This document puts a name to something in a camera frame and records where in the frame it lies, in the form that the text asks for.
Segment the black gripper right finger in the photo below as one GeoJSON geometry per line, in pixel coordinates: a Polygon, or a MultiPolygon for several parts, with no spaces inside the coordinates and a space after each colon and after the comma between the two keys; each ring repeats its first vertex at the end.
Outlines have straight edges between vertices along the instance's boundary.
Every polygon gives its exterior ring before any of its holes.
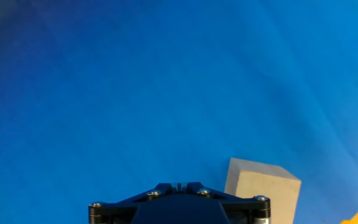
{"type": "Polygon", "coordinates": [[[240,198],[205,187],[200,182],[179,183],[178,193],[219,202],[230,223],[271,224],[271,202],[267,196],[240,198]]]}

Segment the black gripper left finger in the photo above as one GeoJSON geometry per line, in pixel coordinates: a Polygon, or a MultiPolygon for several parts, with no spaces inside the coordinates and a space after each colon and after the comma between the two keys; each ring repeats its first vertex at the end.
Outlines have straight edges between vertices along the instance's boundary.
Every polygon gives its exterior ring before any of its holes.
{"type": "Polygon", "coordinates": [[[114,223],[118,217],[132,218],[140,205],[179,193],[179,183],[158,184],[155,188],[116,203],[93,202],[88,205],[89,224],[114,223]]]}

